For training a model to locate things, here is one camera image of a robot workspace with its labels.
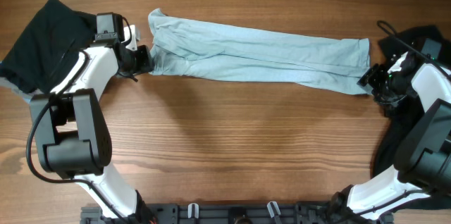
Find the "light blue t-shirt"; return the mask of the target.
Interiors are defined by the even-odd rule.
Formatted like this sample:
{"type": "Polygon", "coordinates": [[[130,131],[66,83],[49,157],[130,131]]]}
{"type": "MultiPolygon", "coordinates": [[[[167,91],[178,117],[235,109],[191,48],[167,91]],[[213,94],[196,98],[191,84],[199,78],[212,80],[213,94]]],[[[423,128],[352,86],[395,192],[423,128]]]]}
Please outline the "light blue t-shirt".
{"type": "Polygon", "coordinates": [[[293,82],[342,94],[365,94],[368,39],[329,39],[165,15],[148,15],[153,75],[230,82],[293,82]]]}

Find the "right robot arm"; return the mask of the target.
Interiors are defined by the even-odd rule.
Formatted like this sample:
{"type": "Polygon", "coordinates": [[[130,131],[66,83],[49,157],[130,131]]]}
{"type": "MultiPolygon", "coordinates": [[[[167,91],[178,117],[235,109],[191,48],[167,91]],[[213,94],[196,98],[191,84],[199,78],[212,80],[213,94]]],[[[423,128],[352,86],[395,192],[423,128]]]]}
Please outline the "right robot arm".
{"type": "Polygon", "coordinates": [[[424,112],[397,148],[393,164],[360,185],[338,192],[325,211],[329,223],[382,223],[413,201],[450,197],[450,70],[424,49],[410,87],[424,112]]]}

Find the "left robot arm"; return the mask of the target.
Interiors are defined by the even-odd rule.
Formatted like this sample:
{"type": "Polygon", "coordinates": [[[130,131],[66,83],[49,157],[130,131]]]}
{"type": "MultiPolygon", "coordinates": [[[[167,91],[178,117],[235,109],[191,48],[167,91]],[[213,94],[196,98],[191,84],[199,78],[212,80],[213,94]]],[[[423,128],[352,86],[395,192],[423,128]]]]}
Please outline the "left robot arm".
{"type": "Polygon", "coordinates": [[[153,68],[138,31],[117,13],[96,16],[96,32],[66,78],[31,99],[25,156],[50,184],[77,184],[99,205],[104,223],[157,223],[155,213],[112,164],[112,141],[99,98],[115,76],[135,80],[153,68]]]}

